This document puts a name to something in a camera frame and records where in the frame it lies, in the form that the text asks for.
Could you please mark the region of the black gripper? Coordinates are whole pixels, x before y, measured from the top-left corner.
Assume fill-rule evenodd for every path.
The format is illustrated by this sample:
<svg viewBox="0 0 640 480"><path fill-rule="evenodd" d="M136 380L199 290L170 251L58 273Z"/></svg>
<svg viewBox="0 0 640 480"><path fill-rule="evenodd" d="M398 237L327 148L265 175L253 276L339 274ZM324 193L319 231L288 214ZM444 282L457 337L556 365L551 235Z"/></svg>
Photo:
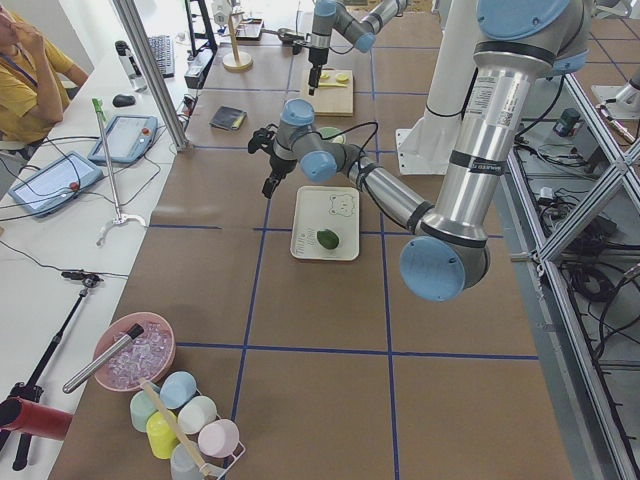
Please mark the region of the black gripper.
<svg viewBox="0 0 640 480"><path fill-rule="evenodd" d="M310 47L308 49L308 60L311 63L311 69L309 72L308 84L318 85L322 74L322 69L326 65L328 60L328 49L324 47ZM314 96L314 92L319 92L320 85L313 87L309 86L308 94Z"/></svg>
<svg viewBox="0 0 640 480"><path fill-rule="evenodd" d="M262 188L263 195L267 196L268 199L271 199L280 182L295 170L297 163L298 161L295 157L287 155L282 157L279 154L272 152L269 158L271 172L268 179L264 182Z"/></svg>

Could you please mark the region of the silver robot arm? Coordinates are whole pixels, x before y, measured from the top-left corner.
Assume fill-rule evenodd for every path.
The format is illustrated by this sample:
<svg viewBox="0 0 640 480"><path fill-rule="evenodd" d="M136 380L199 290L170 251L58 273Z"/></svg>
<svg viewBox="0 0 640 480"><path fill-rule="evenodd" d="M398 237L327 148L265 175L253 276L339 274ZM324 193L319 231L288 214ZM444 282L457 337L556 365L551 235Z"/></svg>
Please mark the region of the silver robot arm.
<svg viewBox="0 0 640 480"><path fill-rule="evenodd" d="M271 172L262 192L300 169L312 182L337 174L366 192L393 222L412 234L400 259L405 285L442 302L476 285L490 253L486 213L506 166L525 101L543 77L580 69L594 5L590 1L455 1L438 62L452 68L449 91L436 114L459 123L435 203L371 161L363 148L325 139L305 99L288 100L277 124L257 130L250 152L264 151Z"/></svg>
<svg viewBox="0 0 640 480"><path fill-rule="evenodd" d="M408 4L405 0L382 1L358 20L339 1L317 1L307 42L308 60L311 63L308 94L313 96L319 88L322 69L328 61L333 32L340 34L359 52L367 53L373 47L377 34L394 17L403 14Z"/></svg>

